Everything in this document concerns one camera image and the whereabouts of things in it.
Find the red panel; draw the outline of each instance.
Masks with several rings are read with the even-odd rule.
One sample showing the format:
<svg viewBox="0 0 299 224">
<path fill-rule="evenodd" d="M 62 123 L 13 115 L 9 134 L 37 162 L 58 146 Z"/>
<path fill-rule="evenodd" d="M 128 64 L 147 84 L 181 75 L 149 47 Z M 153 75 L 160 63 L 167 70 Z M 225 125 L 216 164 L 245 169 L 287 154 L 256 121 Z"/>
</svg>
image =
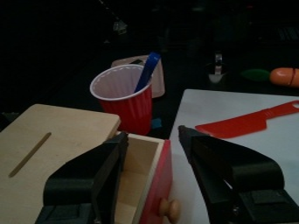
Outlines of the red panel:
<svg viewBox="0 0 299 224">
<path fill-rule="evenodd" d="M 172 169 L 172 152 L 171 141 L 164 140 L 163 152 L 157 162 L 156 171 L 153 175 L 153 182 L 147 195 L 144 203 L 144 211 L 139 224 L 161 224 L 164 217 L 160 217 L 159 205 L 161 198 L 168 199 L 171 187 L 173 182 L 173 169 Z"/>
</svg>

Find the wooden board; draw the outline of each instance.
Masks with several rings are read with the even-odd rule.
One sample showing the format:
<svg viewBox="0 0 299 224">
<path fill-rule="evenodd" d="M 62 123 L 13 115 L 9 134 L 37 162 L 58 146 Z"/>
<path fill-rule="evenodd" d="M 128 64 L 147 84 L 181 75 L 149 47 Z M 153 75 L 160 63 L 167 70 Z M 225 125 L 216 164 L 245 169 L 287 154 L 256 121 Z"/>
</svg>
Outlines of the wooden board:
<svg viewBox="0 0 299 224">
<path fill-rule="evenodd" d="M 0 223 L 34 223 L 50 174 L 100 145 L 117 130 L 119 117 L 36 104 L 0 132 Z M 8 177 L 45 133 L 50 137 L 13 177 Z"/>
</svg>

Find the red knife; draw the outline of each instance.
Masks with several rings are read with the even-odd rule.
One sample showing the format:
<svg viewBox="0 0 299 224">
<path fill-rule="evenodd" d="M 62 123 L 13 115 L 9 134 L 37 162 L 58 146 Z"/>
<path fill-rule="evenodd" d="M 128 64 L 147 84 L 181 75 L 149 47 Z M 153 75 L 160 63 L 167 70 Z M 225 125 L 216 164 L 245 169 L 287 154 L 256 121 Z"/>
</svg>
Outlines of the red knife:
<svg viewBox="0 0 299 224">
<path fill-rule="evenodd" d="M 199 132 L 217 138 L 231 138 L 267 128 L 267 119 L 299 112 L 299 100 L 289 101 L 272 108 L 265 108 L 247 115 L 241 115 L 219 122 L 195 126 Z"/>
</svg>

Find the dark background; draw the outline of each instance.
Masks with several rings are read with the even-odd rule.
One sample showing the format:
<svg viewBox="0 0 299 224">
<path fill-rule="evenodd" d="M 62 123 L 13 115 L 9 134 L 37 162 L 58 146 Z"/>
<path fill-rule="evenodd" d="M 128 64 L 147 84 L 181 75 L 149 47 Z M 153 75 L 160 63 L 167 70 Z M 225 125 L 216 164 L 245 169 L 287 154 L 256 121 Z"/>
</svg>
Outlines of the dark background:
<svg viewBox="0 0 299 224">
<path fill-rule="evenodd" d="M 117 18 L 127 33 L 112 31 Z M 295 0 L 136 1 L 10 0 L 0 5 L 0 111 L 22 113 L 34 103 L 102 111 L 89 93 L 113 60 L 161 54 L 165 94 L 153 99 L 168 138 L 185 88 L 299 95 L 297 88 L 252 81 L 249 68 L 299 67 Z M 211 84 L 204 66 L 221 51 L 228 74 Z"/>
</svg>

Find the orange object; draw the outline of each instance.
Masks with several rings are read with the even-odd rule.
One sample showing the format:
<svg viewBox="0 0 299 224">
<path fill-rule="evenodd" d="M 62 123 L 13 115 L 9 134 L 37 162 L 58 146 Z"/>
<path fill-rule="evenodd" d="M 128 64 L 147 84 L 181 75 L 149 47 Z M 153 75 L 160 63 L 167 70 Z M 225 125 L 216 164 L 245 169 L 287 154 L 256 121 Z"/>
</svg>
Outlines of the orange object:
<svg viewBox="0 0 299 224">
<path fill-rule="evenodd" d="M 269 80 L 276 85 L 299 88 L 299 69 L 279 67 L 272 70 Z"/>
<path fill-rule="evenodd" d="M 241 115 L 219 122 L 195 126 L 199 132 L 217 138 L 243 136 L 267 128 L 267 119 L 299 112 L 299 101 L 289 101 L 272 108 L 265 108 L 247 115 Z"/>
</svg>

